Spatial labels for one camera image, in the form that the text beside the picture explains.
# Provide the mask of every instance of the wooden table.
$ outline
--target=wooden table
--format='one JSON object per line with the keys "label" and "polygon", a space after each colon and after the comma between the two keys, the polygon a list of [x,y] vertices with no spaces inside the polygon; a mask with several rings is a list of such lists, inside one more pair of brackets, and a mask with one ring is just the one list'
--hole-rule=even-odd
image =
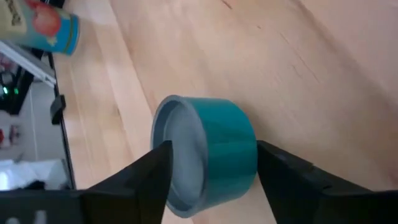
{"label": "wooden table", "polygon": [[[398,188],[397,4],[372,0],[69,0],[72,57],[55,58],[77,186],[149,151],[171,94],[228,98],[258,139],[372,190]],[[242,198],[164,223],[275,223]]]}

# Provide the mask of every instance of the blue can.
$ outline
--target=blue can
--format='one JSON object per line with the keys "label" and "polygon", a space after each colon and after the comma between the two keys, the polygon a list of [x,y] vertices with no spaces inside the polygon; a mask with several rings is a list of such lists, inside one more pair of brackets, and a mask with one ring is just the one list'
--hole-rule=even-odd
{"label": "blue can", "polygon": [[167,206],[180,217],[239,198],[254,181],[256,136],[229,100],[167,97],[155,114],[152,148],[166,140],[174,149]]}
{"label": "blue can", "polygon": [[0,39],[71,55],[79,37],[76,15],[38,0],[0,1]]}

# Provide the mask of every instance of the can label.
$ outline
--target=can label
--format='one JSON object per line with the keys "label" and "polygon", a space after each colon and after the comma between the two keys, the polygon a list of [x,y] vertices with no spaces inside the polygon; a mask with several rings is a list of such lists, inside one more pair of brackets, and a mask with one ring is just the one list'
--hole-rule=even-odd
{"label": "can label", "polygon": [[0,0],[0,28],[0,37],[49,52],[70,55],[78,40],[77,16],[39,0]]}

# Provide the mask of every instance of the wood grain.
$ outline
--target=wood grain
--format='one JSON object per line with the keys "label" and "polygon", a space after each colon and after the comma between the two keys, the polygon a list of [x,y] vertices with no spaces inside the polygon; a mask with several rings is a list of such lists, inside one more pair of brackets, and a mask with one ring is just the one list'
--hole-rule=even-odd
{"label": "wood grain", "polygon": [[[369,2],[353,1],[359,8]],[[392,59],[371,60],[386,72],[368,65],[374,49],[378,57],[395,49],[358,50],[367,44],[351,45],[344,33],[357,22],[331,22],[322,2],[69,0],[66,9],[81,17],[80,43],[72,57],[58,55],[56,66],[78,186],[147,152],[157,105],[178,94],[230,99],[258,139],[370,189],[398,188],[398,69]],[[333,10],[344,6],[338,1]],[[366,43],[391,40],[384,35],[393,16],[371,16],[386,20],[385,28],[352,32],[372,35]],[[256,179],[238,200],[186,220],[167,210],[164,223],[275,220]]]}

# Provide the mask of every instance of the wooden surface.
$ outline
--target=wooden surface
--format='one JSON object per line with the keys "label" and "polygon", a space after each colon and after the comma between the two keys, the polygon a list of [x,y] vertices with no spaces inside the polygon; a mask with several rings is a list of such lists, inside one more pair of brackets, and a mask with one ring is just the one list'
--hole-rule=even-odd
{"label": "wooden surface", "polygon": [[[80,43],[56,68],[78,187],[144,155],[157,105],[178,94],[230,99],[258,139],[372,190],[398,188],[397,5],[370,2],[67,1]],[[192,219],[167,210],[164,223],[275,220],[256,180]]]}

